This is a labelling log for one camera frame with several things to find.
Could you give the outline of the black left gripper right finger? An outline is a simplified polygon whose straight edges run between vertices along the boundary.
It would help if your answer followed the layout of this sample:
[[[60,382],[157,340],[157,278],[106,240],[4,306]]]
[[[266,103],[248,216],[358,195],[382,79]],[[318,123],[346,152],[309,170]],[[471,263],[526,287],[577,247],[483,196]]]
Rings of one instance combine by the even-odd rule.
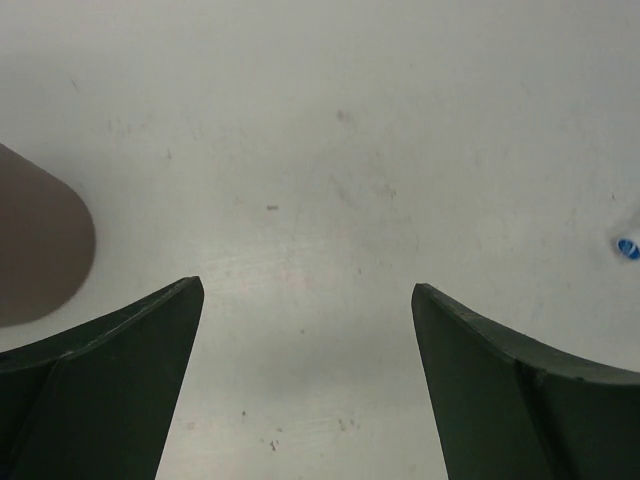
[[[411,307],[449,478],[638,478],[638,373],[550,347],[428,284]]]

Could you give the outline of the clear plastic bottle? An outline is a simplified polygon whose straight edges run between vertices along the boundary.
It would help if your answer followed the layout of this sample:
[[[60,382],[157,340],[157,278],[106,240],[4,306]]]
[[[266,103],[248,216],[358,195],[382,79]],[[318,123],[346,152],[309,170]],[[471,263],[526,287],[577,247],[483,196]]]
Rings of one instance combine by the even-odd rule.
[[[616,227],[612,245],[615,252],[626,261],[638,261],[640,258],[639,229],[638,209]]]

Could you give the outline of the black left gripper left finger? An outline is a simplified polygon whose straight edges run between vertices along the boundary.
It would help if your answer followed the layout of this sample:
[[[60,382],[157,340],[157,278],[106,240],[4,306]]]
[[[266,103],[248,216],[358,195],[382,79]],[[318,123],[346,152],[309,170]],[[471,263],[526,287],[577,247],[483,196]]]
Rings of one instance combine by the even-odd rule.
[[[3,352],[2,478],[155,478],[203,303],[187,277]]]

